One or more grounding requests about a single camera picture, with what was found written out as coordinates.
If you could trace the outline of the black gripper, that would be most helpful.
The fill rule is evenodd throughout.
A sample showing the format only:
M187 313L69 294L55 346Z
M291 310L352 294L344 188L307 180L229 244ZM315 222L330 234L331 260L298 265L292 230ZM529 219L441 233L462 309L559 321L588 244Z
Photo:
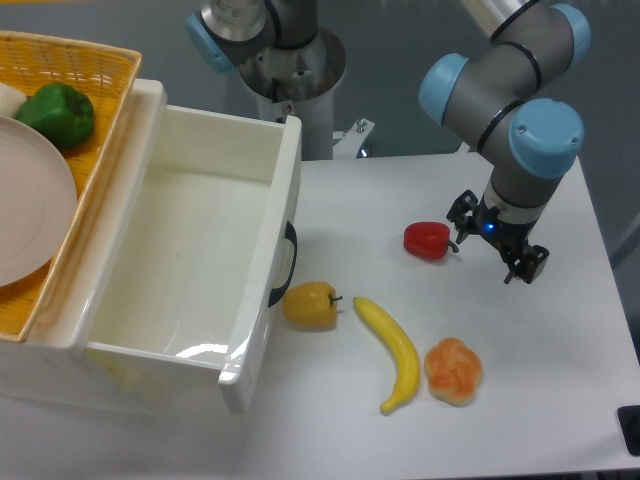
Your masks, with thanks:
M510 223L498 218L501 210L488 207L471 190L464 191L450 207L446 219L456 231L455 244L469 235L480 235L501 255L508 268L503 283L518 279L531 284L544 270L549 251L539 245L529 245L528 236L534 223Z

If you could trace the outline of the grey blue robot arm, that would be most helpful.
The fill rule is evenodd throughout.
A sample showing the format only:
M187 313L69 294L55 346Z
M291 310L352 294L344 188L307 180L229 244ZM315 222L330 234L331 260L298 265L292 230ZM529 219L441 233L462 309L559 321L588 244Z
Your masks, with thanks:
M591 29L567 4L468 1L491 47L471 60L452 53L424 76L418 101L492 166L484 193L460 195L447 218L460 238L482 237L510 278L532 282L548 258L528 237L584 141L580 116L540 90L587 53ZM320 26L313 1L208 1L186 22L215 71L238 71L263 118L298 116L321 158L331 150L333 94L346 71L341 41Z

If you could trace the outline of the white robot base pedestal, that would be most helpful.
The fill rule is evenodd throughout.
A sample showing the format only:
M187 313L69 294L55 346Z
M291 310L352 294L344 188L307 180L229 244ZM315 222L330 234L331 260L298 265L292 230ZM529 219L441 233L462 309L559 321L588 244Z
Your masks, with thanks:
M301 158L333 157L334 92L346 71L346 53L339 38L320 26L307 45L284 50L269 47L239 66L252 94L258 118L301 123Z

